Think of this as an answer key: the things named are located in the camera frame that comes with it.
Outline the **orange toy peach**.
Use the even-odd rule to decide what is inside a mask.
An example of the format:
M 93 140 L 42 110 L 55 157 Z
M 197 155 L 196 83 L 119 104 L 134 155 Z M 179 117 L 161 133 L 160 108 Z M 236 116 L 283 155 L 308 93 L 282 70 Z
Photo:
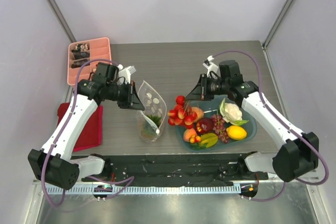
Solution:
M 197 133 L 194 129 L 186 129 L 183 133 L 183 140 L 189 142 L 192 136 L 196 136 Z
M 204 112 L 198 107 L 190 108 L 190 115 L 194 118 L 194 121 L 197 121 L 204 117 Z

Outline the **clear zip top bag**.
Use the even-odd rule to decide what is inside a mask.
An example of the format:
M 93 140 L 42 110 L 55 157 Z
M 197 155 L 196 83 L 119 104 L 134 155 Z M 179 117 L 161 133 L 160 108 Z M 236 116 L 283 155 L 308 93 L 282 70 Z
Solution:
M 146 81 L 143 81 L 138 96 L 144 111 L 138 111 L 136 120 L 140 138 L 147 143 L 155 142 L 163 133 L 167 115 L 166 103 L 161 95 Z

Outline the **red cherry bunch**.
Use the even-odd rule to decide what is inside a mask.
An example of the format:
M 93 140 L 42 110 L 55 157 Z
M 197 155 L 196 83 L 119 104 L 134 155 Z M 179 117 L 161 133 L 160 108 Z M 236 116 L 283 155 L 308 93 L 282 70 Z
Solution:
M 193 128 L 197 121 L 194 121 L 194 118 L 190 115 L 191 107 L 185 96 L 177 96 L 174 108 L 167 113 L 168 124 L 170 126 L 183 126 L 186 129 Z

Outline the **orange toy pineapple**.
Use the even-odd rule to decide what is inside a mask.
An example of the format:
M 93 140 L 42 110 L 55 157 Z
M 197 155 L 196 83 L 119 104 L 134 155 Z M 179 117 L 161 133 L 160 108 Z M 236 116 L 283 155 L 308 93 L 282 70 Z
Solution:
M 143 114 L 143 123 L 140 127 L 140 134 L 143 138 L 155 139 L 159 137 L 162 117 L 160 115 Z

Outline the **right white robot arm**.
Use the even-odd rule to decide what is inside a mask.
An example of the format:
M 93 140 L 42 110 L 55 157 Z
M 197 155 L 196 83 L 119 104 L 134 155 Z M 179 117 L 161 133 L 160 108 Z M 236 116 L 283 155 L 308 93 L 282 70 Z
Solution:
M 207 73 L 200 76 L 188 100 L 211 101 L 216 95 L 226 95 L 239 108 L 249 113 L 271 136 L 278 147 L 274 153 L 252 153 L 237 166 L 242 179 L 256 172 L 276 174 L 290 182 L 318 167 L 319 139 L 314 133 L 304 133 L 282 116 L 259 92 L 252 81 L 244 81 L 234 60 L 214 64 L 208 57 L 203 66 Z

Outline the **dark red toy apple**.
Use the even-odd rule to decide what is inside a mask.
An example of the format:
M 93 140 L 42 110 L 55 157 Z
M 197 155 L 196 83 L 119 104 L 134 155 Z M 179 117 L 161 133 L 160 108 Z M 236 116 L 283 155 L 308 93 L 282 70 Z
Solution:
M 196 131 L 199 134 L 209 133 L 213 130 L 214 122 L 210 118 L 201 118 L 196 122 Z

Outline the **teal plastic tray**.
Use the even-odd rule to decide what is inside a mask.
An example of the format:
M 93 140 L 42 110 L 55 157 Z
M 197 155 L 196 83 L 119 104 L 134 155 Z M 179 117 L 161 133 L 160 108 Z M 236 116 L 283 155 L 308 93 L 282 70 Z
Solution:
M 246 142 L 257 132 L 255 119 L 227 96 L 212 101 L 192 101 L 193 124 L 179 125 L 176 135 L 183 146 L 193 152 L 205 152 Z

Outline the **white toy cauliflower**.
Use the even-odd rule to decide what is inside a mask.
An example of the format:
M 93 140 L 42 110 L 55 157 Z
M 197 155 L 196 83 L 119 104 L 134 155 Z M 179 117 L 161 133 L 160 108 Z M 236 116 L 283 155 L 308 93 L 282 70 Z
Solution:
M 227 103 L 223 99 L 219 106 L 219 112 L 224 121 L 232 125 L 241 126 L 248 123 L 248 120 L 243 120 L 243 114 L 240 108 L 233 103 Z

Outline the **purple toy grapes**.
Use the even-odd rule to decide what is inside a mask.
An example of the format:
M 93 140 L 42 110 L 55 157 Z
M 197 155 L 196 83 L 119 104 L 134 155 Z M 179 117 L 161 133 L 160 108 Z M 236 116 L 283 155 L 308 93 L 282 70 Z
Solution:
M 226 132 L 225 127 L 225 120 L 220 114 L 214 114 L 212 115 L 211 119 L 214 122 L 213 131 L 218 136 L 218 139 L 224 143 L 227 144 L 229 142 L 229 136 Z

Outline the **small orange cherry cluster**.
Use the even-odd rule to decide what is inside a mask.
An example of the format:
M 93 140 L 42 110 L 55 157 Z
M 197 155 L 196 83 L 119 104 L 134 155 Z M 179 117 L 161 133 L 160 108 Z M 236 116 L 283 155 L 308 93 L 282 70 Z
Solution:
M 197 144 L 197 143 L 200 143 L 201 142 L 201 137 L 200 136 L 198 136 L 198 135 L 192 135 L 191 137 L 190 137 L 190 139 L 189 139 L 189 142 L 191 143 L 191 144 Z

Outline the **yellow green toy starfruit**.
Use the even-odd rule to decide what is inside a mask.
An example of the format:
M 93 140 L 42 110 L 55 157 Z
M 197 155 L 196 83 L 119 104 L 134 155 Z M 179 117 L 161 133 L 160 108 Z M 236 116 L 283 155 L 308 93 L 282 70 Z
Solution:
M 218 142 L 218 136 L 215 133 L 206 133 L 201 135 L 201 142 L 197 144 L 191 144 L 193 150 L 203 150 L 214 146 Z

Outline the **red folded cloth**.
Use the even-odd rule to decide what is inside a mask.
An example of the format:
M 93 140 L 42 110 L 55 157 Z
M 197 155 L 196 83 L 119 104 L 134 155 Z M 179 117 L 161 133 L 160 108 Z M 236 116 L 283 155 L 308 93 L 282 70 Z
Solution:
M 103 135 L 102 117 L 103 106 L 100 105 L 84 126 L 78 140 L 76 141 L 73 152 L 79 152 L 101 145 Z

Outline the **yellow toy lemon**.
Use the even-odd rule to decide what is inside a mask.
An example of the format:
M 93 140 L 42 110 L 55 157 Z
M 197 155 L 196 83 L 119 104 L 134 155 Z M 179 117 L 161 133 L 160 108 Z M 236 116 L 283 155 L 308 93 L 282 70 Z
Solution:
M 231 125 L 226 129 L 229 138 L 235 141 L 244 140 L 247 137 L 247 132 L 244 128 L 237 125 Z

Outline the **pink compartment organizer box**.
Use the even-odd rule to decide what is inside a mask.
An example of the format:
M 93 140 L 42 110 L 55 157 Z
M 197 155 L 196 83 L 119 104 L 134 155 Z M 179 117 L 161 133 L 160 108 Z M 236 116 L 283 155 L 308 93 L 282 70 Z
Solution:
M 102 37 L 70 44 L 68 47 L 68 85 L 72 87 L 75 85 L 78 71 L 83 64 L 97 59 L 112 59 L 109 38 Z

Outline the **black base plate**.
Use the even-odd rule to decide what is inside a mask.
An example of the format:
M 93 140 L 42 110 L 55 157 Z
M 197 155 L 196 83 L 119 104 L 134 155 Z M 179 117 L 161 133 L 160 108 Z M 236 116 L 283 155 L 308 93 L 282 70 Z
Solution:
M 250 172 L 243 154 L 110 155 L 97 178 L 119 182 L 133 176 L 139 187 L 231 186 L 234 181 L 267 180 L 267 173 Z

